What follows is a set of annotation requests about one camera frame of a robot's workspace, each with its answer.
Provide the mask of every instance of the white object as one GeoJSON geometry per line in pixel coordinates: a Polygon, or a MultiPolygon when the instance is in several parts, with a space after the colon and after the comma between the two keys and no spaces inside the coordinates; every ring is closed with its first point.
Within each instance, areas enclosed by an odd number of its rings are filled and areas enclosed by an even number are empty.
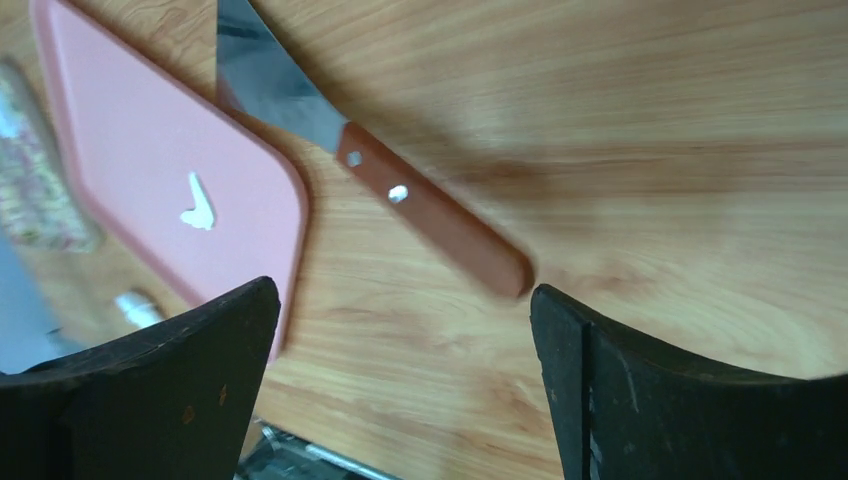
{"type": "Polygon", "coordinates": [[[188,174],[188,184],[191,187],[191,196],[194,198],[194,208],[186,210],[180,215],[180,220],[194,228],[201,230],[212,230],[215,225],[215,212],[212,211],[212,204],[203,191],[203,186],[200,185],[200,178],[197,173],[191,172],[188,174]]]}
{"type": "Polygon", "coordinates": [[[164,320],[153,301],[138,292],[118,295],[115,297],[115,305],[123,312],[127,321],[138,328],[147,328],[164,320]]]}

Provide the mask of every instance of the steel blade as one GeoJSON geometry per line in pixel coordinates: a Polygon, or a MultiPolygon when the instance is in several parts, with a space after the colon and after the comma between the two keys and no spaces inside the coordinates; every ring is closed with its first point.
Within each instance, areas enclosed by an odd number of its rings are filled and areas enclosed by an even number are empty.
{"type": "Polygon", "coordinates": [[[347,119],[315,88],[248,0],[218,1],[218,91],[233,107],[335,153],[347,119]]]}

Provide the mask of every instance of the white mark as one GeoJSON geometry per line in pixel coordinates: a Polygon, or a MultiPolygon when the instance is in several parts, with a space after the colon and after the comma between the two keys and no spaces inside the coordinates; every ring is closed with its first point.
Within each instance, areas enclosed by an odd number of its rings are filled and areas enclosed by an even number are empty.
{"type": "Polygon", "coordinates": [[[633,385],[633,375],[630,373],[630,367],[627,366],[627,361],[624,355],[618,352],[618,358],[621,360],[621,365],[624,367],[624,373],[627,374],[627,385],[630,387],[630,400],[633,403],[633,410],[639,413],[639,401],[636,399],[636,386],[633,385]]]}
{"type": "Polygon", "coordinates": [[[183,212],[180,220],[194,228],[212,230],[215,225],[215,212],[212,211],[212,204],[209,203],[209,198],[203,191],[203,186],[200,185],[197,173],[188,174],[188,184],[191,187],[191,196],[194,198],[194,208],[183,212]]]}
{"type": "Polygon", "coordinates": [[[600,480],[601,473],[600,465],[604,461],[604,456],[601,453],[601,447],[598,445],[598,442],[595,441],[595,435],[589,432],[589,450],[592,455],[589,463],[589,478],[592,480],[600,480]]]}

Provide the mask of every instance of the wooden knife handle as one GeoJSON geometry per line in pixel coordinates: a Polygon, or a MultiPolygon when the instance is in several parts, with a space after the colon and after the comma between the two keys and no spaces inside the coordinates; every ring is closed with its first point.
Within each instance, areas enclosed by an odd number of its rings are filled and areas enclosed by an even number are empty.
{"type": "Polygon", "coordinates": [[[336,160],[493,293],[518,298],[533,287],[527,255],[361,126],[344,127],[336,160]]]}

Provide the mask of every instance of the cutting board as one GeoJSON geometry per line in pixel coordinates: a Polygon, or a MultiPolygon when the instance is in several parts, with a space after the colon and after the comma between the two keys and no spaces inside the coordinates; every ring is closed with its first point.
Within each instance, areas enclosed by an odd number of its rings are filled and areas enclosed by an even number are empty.
{"type": "Polygon", "coordinates": [[[68,2],[33,0],[30,15],[82,206],[191,306],[272,277],[275,358],[308,216],[295,168],[68,2]],[[187,223],[204,203],[212,221],[187,223]]]}

